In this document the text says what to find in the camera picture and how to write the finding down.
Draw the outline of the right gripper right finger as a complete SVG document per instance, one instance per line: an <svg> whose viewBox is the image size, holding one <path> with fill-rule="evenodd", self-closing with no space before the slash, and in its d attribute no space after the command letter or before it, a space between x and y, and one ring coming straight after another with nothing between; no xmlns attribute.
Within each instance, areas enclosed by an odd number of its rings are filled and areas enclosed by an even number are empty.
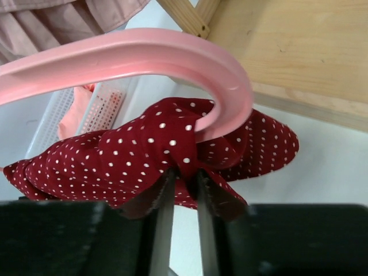
<svg viewBox="0 0 368 276"><path fill-rule="evenodd" d="M246 205L197 174L205 275L366 275L367 207Z"/></svg>

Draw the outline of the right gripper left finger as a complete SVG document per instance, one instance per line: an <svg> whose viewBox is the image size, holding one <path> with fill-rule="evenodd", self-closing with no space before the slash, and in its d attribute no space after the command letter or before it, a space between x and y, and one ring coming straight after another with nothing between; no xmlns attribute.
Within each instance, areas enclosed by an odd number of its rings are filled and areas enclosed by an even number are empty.
<svg viewBox="0 0 368 276"><path fill-rule="evenodd" d="M101 201L1 202L2 275L172 275L176 173L118 209Z"/></svg>

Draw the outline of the red polka dot cloth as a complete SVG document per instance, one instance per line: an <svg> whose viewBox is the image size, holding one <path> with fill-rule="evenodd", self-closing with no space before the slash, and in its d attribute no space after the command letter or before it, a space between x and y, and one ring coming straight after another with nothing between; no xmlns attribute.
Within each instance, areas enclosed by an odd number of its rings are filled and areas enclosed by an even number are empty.
<svg viewBox="0 0 368 276"><path fill-rule="evenodd" d="M3 173L30 200L100 200L118 208L175 168L175 203L194 209L186 186L199 169L234 194L231 181L279 170L297 155L297 135L257 110L231 133L196 143L194 125L213 106L209 99L166 98L117 129L58 141Z"/></svg>

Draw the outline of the pink plastic hanger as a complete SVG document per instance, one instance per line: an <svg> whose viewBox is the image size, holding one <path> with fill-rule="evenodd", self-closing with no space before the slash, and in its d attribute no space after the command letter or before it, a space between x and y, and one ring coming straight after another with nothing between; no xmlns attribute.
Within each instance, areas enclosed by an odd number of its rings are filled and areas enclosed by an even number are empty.
<svg viewBox="0 0 368 276"><path fill-rule="evenodd" d="M2 65L1 103L138 75L183 79L214 98L214 108L195 124L198 142L234 131L252 111L250 80L231 54L200 37L160 28L108 33Z"/></svg>

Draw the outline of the pink skirt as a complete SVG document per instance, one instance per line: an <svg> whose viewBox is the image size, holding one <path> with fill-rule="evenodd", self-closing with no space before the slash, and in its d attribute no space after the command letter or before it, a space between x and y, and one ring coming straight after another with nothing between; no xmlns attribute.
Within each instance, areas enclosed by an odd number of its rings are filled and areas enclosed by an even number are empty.
<svg viewBox="0 0 368 276"><path fill-rule="evenodd" d="M1 64L111 32L148 1L1 1Z"/></svg>

